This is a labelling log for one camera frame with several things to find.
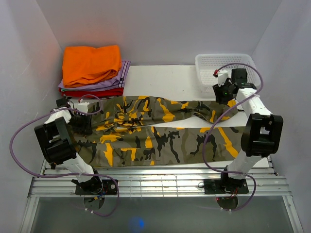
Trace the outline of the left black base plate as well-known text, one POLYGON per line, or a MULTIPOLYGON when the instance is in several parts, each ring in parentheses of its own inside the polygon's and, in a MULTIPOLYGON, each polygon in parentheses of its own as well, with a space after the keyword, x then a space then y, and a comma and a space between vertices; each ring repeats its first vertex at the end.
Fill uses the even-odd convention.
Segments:
POLYGON ((117 186, 112 180, 102 180, 102 185, 97 191, 84 191, 81 187, 76 185, 76 195, 116 195, 118 193, 117 186))

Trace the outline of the aluminium mounting rail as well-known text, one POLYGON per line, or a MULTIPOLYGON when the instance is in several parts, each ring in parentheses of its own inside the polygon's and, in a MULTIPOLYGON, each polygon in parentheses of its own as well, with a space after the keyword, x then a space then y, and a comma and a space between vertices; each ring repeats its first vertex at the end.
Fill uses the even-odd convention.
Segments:
MULTIPOLYGON (((74 176, 64 176, 67 170, 44 170, 46 175, 57 178, 33 178, 29 197, 73 197, 74 176)), ((220 173, 207 167, 170 167, 170 168, 109 168, 99 173, 117 179, 120 197, 202 197, 203 180, 217 179, 220 173)), ((252 178, 247 178, 250 192, 256 196, 289 196, 291 190, 284 176, 274 174, 272 167, 256 167, 251 170, 252 178)))

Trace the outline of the camouflage trousers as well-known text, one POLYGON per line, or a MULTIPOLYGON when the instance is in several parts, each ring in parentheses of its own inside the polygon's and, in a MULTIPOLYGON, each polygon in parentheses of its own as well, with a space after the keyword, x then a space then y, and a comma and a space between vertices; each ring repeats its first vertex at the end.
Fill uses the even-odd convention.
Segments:
POLYGON ((79 155, 93 167, 162 166, 231 161, 241 151, 243 126, 163 127, 190 117, 214 123, 237 114, 234 101, 173 101, 120 96, 89 106, 92 134, 74 134, 79 155))

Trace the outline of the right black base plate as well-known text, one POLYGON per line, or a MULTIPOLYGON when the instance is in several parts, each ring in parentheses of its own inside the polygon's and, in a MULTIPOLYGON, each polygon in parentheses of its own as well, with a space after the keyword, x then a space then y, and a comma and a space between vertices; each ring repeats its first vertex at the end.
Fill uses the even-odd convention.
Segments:
POLYGON ((246 179, 204 179, 203 186, 205 194, 248 194, 249 189, 246 179))

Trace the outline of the white plastic basket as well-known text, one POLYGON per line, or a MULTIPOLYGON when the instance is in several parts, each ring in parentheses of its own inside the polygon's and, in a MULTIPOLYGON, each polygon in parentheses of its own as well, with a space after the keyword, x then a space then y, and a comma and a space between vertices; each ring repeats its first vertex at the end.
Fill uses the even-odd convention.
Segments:
POLYGON ((256 87, 260 85, 260 78, 257 73, 241 63, 256 67, 251 56, 242 53, 215 53, 215 54, 198 54, 195 57, 195 67, 198 83, 201 92, 209 97, 215 97, 212 86, 217 84, 217 78, 213 76, 216 69, 227 65, 225 67, 229 73, 235 68, 245 68, 247 70, 247 81, 253 83, 256 87))

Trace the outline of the orange folded trousers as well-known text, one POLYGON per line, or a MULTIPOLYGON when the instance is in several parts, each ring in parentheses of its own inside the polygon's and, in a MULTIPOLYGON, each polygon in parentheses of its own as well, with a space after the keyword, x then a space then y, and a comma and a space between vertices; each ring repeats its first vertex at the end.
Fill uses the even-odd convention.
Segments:
POLYGON ((118 45, 100 48, 66 47, 63 57, 63 86, 76 88, 114 78, 121 69, 118 45))

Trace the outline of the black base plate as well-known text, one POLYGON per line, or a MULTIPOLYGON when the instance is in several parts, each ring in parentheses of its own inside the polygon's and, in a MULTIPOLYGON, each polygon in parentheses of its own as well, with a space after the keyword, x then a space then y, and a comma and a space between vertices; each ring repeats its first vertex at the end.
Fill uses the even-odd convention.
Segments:
POLYGON ((205 194, 248 194, 249 189, 246 179, 204 179, 203 186, 205 194))
POLYGON ((112 180, 102 180, 102 185, 97 191, 84 191, 81 187, 76 185, 76 195, 116 195, 118 193, 117 186, 112 180))

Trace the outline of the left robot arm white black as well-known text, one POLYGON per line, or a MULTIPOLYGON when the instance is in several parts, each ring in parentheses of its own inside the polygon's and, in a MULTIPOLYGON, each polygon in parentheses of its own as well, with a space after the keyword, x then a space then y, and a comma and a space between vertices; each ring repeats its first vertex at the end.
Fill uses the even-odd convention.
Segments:
POLYGON ((74 133, 91 134, 91 115, 87 101, 76 103, 66 98, 56 101, 57 108, 49 118, 35 127, 35 135, 45 160, 54 169, 63 165, 75 174, 71 180, 83 194, 102 194, 104 185, 97 176, 98 172, 79 155, 80 146, 74 139, 74 133))

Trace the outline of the red folded trousers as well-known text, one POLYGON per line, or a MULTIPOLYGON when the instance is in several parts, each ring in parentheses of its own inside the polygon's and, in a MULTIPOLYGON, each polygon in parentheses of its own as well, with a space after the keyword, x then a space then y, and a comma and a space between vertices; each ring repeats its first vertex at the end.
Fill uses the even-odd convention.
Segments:
POLYGON ((75 97, 75 98, 80 98, 84 95, 94 95, 99 98, 106 98, 106 97, 113 97, 113 96, 122 96, 124 92, 124 88, 114 88, 114 89, 105 90, 105 91, 67 91, 62 88, 59 88, 58 90, 62 94, 62 96, 75 97))

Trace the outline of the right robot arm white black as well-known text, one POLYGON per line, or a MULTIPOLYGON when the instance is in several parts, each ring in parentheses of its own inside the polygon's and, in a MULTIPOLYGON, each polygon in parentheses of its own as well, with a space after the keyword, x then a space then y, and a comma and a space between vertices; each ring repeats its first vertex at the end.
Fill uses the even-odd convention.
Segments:
POLYGON ((216 101, 226 104, 236 100, 248 117, 241 137, 241 152, 231 164, 225 167, 221 177, 212 185, 214 193, 248 193, 246 174, 262 158, 275 154, 278 150, 283 118, 270 112, 259 95, 254 84, 247 81, 247 70, 236 68, 231 72, 216 70, 218 79, 213 86, 216 101))

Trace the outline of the purple folded trousers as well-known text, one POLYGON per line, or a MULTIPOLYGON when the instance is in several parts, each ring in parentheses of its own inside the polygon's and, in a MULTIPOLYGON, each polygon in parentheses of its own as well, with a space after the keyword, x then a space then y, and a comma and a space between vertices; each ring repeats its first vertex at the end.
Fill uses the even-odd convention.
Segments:
POLYGON ((75 87, 75 88, 66 88, 63 85, 63 81, 61 81, 58 87, 62 91, 90 91, 90 92, 106 91, 106 90, 111 90, 114 88, 124 88, 125 80, 126 80, 130 65, 131 65, 130 61, 122 61, 121 69, 115 77, 109 80, 96 83, 96 84, 89 84, 89 85, 85 85, 82 87, 75 87))

